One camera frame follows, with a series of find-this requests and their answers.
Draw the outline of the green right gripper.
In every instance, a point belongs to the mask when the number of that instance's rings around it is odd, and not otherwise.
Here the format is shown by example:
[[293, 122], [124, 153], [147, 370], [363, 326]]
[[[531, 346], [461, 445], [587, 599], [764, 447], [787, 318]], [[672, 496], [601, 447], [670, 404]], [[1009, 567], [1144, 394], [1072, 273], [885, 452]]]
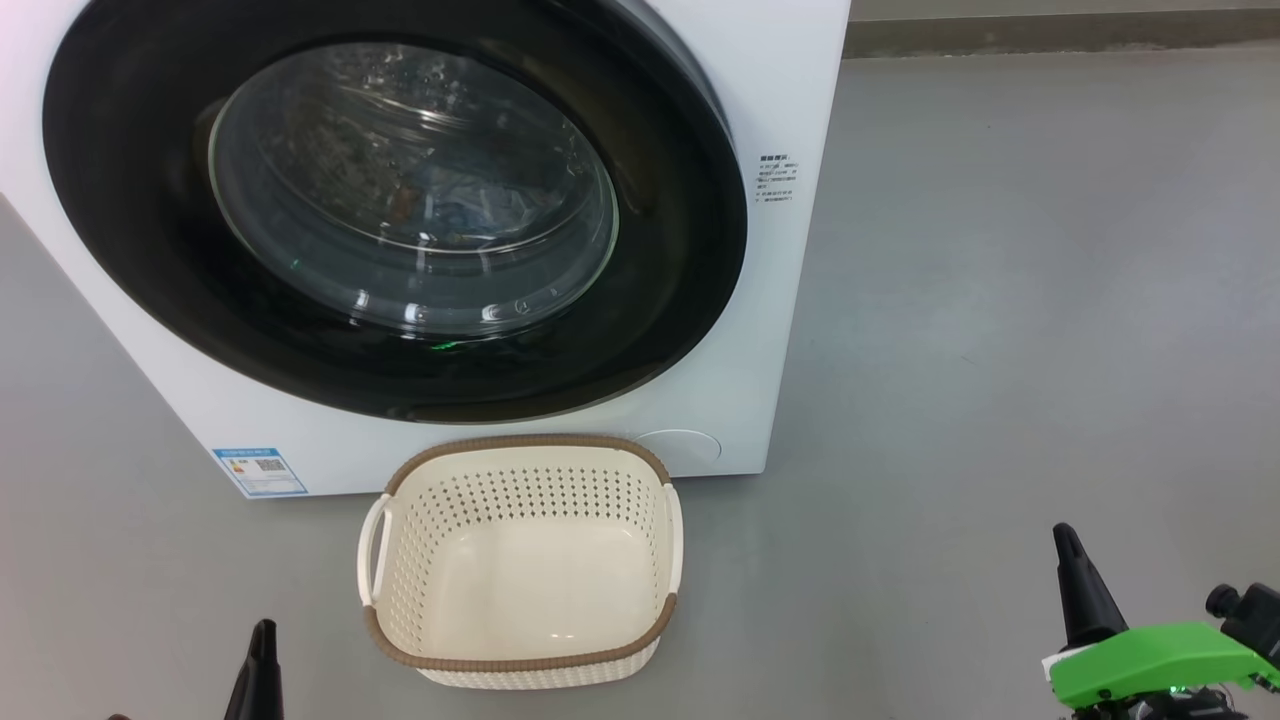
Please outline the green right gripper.
[[1277, 666], [1204, 623], [1129, 629], [1073, 527], [1052, 530], [1066, 635], [1042, 660], [1073, 719], [1239, 719], [1225, 685], [1277, 693]]

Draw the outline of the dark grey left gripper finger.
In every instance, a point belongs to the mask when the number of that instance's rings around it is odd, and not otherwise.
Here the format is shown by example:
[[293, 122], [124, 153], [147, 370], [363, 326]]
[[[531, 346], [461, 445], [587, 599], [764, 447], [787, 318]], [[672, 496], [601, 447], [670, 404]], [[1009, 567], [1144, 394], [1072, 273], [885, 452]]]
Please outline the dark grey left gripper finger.
[[283, 719], [282, 670], [276, 656], [276, 624], [260, 620], [252, 630], [244, 661], [224, 715], [225, 720]]

